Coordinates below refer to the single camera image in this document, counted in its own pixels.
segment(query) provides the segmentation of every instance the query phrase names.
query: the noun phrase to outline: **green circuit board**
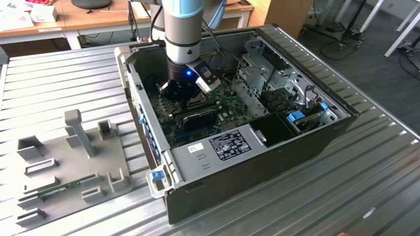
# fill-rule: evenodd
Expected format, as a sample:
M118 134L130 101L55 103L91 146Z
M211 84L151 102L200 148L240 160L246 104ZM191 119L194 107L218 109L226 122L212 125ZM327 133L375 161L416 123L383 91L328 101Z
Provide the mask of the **green circuit board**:
M196 98L191 99L187 110L182 109L179 103L170 101L160 95L150 96L150 100L172 148L224 132L252 120L247 105L234 93L231 85L224 81L211 93L206 95L200 93ZM192 104L207 105L202 109L191 109ZM183 119L206 112L218 113L215 124L184 132Z

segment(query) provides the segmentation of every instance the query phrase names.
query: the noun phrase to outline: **table leg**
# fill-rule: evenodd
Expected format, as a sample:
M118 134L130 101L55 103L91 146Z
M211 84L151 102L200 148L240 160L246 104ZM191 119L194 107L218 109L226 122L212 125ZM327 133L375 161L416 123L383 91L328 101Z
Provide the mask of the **table leg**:
M87 44L87 40L86 40L86 36L84 35L79 36L79 41L80 41L80 44Z
M408 14L408 16L406 17L406 19L404 19L403 23L400 24L400 27L396 29L396 31L400 32L400 31L403 30L406 24L408 23L410 19L412 18L412 16L414 16L415 13L418 12L419 8L420 8L420 2L418 3L418 5L416 5L416 7L414 8L412 12L411 12L411 13Z
M339 15L336 16L336 20L335 20L336 22L340 22L340 21L342 21L343 16L344 16L344 14L346 14L346 11L347 11L348 6L350 6L351 3L352 3L352 0L346 0L346 3L344 3L344 5L343 5L343 7L342 7L340 12L339 12Z
M320 24L323 25L324 21L326 21L326 18L330 14L330 11L331 11L331 8L334 6L334 3L335 3L336 0L328 0L328 3L327 3L327 7L326 7L326 11L323 12L323 16L322 16L322 19L320 19Z
M244 28L248 26L251 11L244 11L242 17L239 18L238 28Z
M372 20L374 20L374 18L375 18L375 16L376 16L376 14L378 14L378 12L379 12L379 9L380 9L380 6L382 6L383 2L384 2L384 0L379 0L379 1L378 1L376 5L375 5L375 8L374 8L374 10L372 10L372 12L371 12L371 14L370 14L370 16L368 16L368 18L367 18L367 21L364 22L364 24L363 24L363 26L362 26L362 28L360 28L360 32L362 32L362 33L363 33L363 32L367 30L367 28L370 27L370 24L371 24L371 22L372 22Z
M395 49L400 46L406 36L408 35L410 31L412 31L412 29L416 26L419 20L420 20L420 12L418 13L418 16L415 17L414 21L410 23L407 29L403 31L400 37L398 38L398 40L392 44L391 48L388 49L388 51L386 53L386 57L390 57L391 54L394 53Z
M71 49L82 49L82 45L79 42L79 32L78 31L66 31L63 32L67 38L68 44L71 45Z

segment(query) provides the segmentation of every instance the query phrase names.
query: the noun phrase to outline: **white device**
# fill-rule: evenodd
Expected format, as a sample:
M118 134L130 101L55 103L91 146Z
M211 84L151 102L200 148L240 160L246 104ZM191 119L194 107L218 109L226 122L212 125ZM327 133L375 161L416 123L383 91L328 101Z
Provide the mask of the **white device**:
M31 11L34 22L56 22L58 10L55 6L35 5Z

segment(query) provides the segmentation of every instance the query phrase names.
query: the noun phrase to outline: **blue latch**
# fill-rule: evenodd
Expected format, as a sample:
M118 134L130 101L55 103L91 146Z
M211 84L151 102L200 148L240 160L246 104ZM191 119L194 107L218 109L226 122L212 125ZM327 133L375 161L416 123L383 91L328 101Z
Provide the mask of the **blue latch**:
M295 122L296 120L304 118L304 114L302 113L302 111L294 111L290 113L290 119L292 122Z
M323 110L327 110L328 105L327 105L327 103L326 103L326 102L322 102L322 108L323 108Z
M152 177L154 177L154 179L152 179L154 182L162 180L163 178L166 178L164 171L152 172Z

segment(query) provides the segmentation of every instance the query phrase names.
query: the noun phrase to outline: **aluminum profile table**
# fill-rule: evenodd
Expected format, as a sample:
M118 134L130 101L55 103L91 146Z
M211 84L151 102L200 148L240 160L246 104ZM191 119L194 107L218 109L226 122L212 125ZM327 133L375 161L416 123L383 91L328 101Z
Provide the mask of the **aluminum profile table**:
M7 152L8 140L19 138L18 129L44 140L66 135L64 129L48 125L54 117L38 114L79 107L90 117L86 126L104 118L119 124L135 183L131 193L24 235L420 233L418 134L279 28L263 30L356 107L360 118L316 158L175 225L144 180L148 166L119 84L115 46L11 59L2 70L0 150ZM0 228L7 234L19 232L12 217L16 190L8 183L15 174L11 158L0 157Z

